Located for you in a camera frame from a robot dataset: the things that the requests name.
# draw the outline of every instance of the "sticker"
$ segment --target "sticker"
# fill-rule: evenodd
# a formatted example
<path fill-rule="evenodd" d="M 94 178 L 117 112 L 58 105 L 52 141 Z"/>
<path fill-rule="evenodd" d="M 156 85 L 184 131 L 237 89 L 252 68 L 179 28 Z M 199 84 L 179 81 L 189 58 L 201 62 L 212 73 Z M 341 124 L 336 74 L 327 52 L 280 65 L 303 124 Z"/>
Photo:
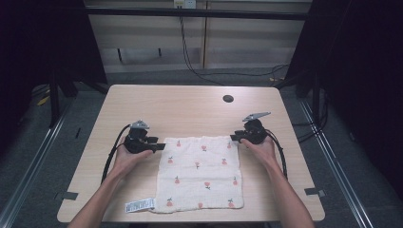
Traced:
<path fill-rule="evenodd" d="M 144 209 L 154 209 L 154 198 L 147 198 L 137 201 L 131 201 L 125 204 L 125 211 L 127 213 L 141 211 Z"/>

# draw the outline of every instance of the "patterned towel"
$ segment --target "patterned towel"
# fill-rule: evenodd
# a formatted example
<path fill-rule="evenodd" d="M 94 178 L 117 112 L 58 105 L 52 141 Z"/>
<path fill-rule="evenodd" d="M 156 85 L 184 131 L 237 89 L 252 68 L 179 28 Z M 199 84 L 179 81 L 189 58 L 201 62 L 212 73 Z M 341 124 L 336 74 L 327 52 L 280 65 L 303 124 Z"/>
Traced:
<path fill-rule="evenodd" d="M 229 136 L 164 142 L 152 212 L 243 207 L 237 142 Z"/>

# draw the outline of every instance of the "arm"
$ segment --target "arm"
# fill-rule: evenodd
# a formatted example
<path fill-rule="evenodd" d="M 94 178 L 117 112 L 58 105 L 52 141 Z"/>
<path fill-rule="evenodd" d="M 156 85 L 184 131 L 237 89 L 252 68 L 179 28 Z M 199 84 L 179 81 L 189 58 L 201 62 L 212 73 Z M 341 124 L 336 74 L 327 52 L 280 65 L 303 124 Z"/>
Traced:
<path fill-rule="evenodd" d="M 131 154 L 124 145 L 119 146 L 112 170 L 107 174 L 104 182 L 74 217 L 68 227 L 99 227 L 119 181 L 134 168 L 137 162 L 144 160 L 150 155 L 152 155 L 151 150 L 146 150 L 139 154 Z"/>
<path fill-rule="evenodd" d="M 250 148 L 264 165 L 273 184 L 273 192 L 282 226 L 293 228 L 315 227 L 305 205 L 282 174 L 276 160 L 274 142 L 269 137 L 266 137 L 262 144 L 252 144 L 245 139 L 240 140 L 240 142 Z"/>

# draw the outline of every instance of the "metal rail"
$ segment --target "metal rail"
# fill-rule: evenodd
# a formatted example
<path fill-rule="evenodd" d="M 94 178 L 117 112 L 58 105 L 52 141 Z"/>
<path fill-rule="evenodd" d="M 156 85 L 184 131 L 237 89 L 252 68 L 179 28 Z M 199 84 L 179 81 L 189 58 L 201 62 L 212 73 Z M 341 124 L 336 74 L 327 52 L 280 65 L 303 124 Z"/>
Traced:
<path fill-rule="evenodd" d="M 302 110 L 305 114 L 306 119 L 309 122 L 313 122 L 312 117 L 312 110 L 308 103 L 301 102 Z M 317 142 L 319 143 L 323 155 L 326 158 L 326 161 L 329 163 L 330 168 L 332 169 L 333 174 L 337 180 L 338 186 L 340 186 L 341 191 L 343 192 L 344 197 L 346 198 L 350 209 L 352 210 L 355 219 L 359 225 L 359 227 L 373 228 L 373 224 L 368 216 L 365 207 L 363 206 L 361 200 L 359 199 L 358 195 L 356 194 L 353 186 L 350 184 L 349 180 L 347 179 L 346 174 L 343 171 L 340 163 L 337 160 L 337 156 L 335 155 L 332 147 L 330 146 L 328 140 L 326 139 L 325 135 L 323 134 L 322 130 L 319 130 L 315 124 L 311 124 L 312 130 L 317 132 L 316 138 Z"/>
<path fill-rule="evenodd" d="M 35 178 L 39 174 L 46 156 L 54 140 L 56 139 L 56 136 L 59 134 L 59 131 L 62 128 L 63 122 L 65 121 L 65 116 L 68 113 L 72 103 L 73 101 L 71 101 L 71 103 L 67 106 L 56 125 L 48 130 L 48 133 L 42 141 L 42 144 L 39 146 L 39 149 L 36 152 L 36 155 L 33 158 L 29 168 L 27 169 L 27 172 L 21 179 L 10 199 L 7 201 L 4 210 L 0 214 L 0 228 L 9 228 L 14 223 L 31 186 L 35 181 Z"/>
<path fill-rule="evenodd" d="M 84 7 L 84 8 L 55 8 L 40 7 L 37 12 L 45 13 L 84 13 L 92 15 L 128 15 L 128 16 L 172 16 L 172 17 L 212 17 L 239 19 L 268 19 L 306 21 L 317 18 L 336 18 L 332 14 L 311 14 L 308 12 L 274 12 L 274 11 L 245 11 L 220 9 L 168 9 L 168 8 L 116 8 L 116 7 Z"/>

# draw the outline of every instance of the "human hand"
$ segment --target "human hand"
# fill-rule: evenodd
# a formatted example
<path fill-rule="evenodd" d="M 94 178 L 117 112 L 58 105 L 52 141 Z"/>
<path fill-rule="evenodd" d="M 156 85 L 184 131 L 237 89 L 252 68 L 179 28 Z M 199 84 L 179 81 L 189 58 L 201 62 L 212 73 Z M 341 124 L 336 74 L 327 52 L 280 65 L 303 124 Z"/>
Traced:
<path fill-rule="evenodd" d="M 246 139 L 241 139 L 240 142 L 246 145 L 265 167 L 273 162 L 277 164 L 275 143 L 270 137 L 267 136 L 261 144 L 253 144 Z"/>
<path fill-rule="evenodd" d="M 148 156 L 152 155 L 152 150 L 145 150 L 138 154 L 130 153 L 125 145 L 125 137 L 121 138 L 121 145 L 118 146 L 116 151 L 116 159 L 113 164 L 112 172 L 117 172 L 120 178 L 125 177 L 138 162 L 146 159 Z"/>

